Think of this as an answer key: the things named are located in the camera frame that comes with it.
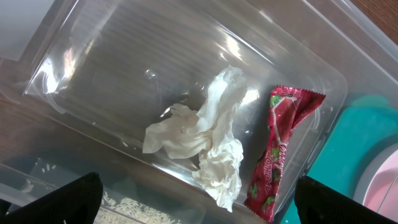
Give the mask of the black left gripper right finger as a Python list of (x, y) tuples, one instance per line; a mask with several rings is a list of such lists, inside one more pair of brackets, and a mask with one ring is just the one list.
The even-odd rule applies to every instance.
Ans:
[(294, 203), (301, 224), (397, 224), (309, 176), (298, 178)]

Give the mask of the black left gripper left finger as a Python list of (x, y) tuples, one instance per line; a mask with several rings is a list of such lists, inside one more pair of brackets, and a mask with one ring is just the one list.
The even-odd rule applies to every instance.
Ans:
[(93, 224), (101, 205), (103, 184), (90, 172), (18, 210), (1, 212), (6, 224)]

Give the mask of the red snack wrapper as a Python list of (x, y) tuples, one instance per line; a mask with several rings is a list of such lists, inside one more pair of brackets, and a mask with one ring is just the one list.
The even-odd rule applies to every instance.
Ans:
[(267, 147), (257, 161), (244, 206), (267, 222), (274, 221), (274, 206), (279, 191), (293, 131), (315, 111), (325, 95), (302, 88), (276, 86), (269, 98)]

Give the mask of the white napkin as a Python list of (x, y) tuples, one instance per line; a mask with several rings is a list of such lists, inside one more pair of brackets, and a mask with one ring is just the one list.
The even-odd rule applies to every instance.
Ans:
[(144, 154), (165, 149), (171, 159), (198, 156), (200, 168), (192, 178), (217, 206), (229, 212), (242, 187), (239, 167), (243, 145), (234, 137), (233, 122), (247, 90), (243, 71), (226, 67), (208, 86), (198, 111), (173, 104), (169, 118), (146, 128), (142, 147)]

